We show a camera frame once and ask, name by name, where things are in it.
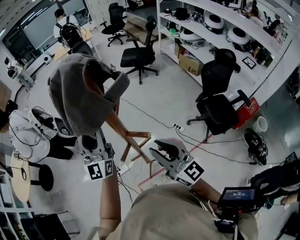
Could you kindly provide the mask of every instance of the wooden tabletop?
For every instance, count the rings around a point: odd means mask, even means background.
[[[26,180],[24,180],[21,170],[12,168],[14,176],[11,181],[17,198],[21,202],[26,203],[29,200],[31,186],[28,161],[16,159],[12,156],[10,160],[10,165],[16,168],[23,168],[26,173]]]
[[[87,42],[93,38],[93,35],[91,34],[90,30],[80,28],[80,31],[82,33],[84,41]],[[55,49],[54,61],[56,62],[56,61],[60,60],[62,57],[67,55],[68,51],[69,51],[69,49],[65,49],[63,45],[58,46]]]

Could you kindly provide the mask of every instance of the chair armrest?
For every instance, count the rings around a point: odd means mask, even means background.
[[[249,98],[246,96],[246,94],[242,90],[238,90],[239,97],[232,100],[230,103],[231,105],[238,103],[239,101],[244,101],[245,104],[249,107],[251,105],[251,102]]]
[[[138,41],[138,40],[140,40],[140,39],[137,37],[132,37],[132,38],[126,39],[126,42],[133,42],[133,41]]]
[[[138,40],[140,40],[140,39],[137,37],[132,37],[132,38],[126,39],[126,42],[133,42],[135,44],[135,47],[139,48],[139,45],[137,44]]]
[[[107,21],[104,21],[103,23],[101,23],[99,26],[102,26],[102,25],[104,25],[105,26],[105,28],[107,28],[107,26],[106,26],[106,23],[107,23]]]
[[[197,97],[196,102],[200,102],[203,99],[203,92]]]

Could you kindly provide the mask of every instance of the white jacket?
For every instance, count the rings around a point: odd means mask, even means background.
[[[25,158],[44,158],[50,151],[50,141],[26,114],[14,110],[9,117],[9,138],[14,148]]]

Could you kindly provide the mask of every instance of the backpack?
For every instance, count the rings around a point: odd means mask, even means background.
[[[60,37],[62,44],[70,49],[76,47],[83,41],[80,29],[73,23],[69,22],[70,17],[67,16],[67,23],[61,26],[58,22],[56,26],[60,29]]]

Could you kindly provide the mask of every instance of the beige shirt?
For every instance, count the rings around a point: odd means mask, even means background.
[[[100,228],[100,240],[232,240],[217,230],[213,216],[182,184],[166,184],[141,193],[114,232]],[[257,223],[243,214],[238,225],[245,239],[256,240]]]

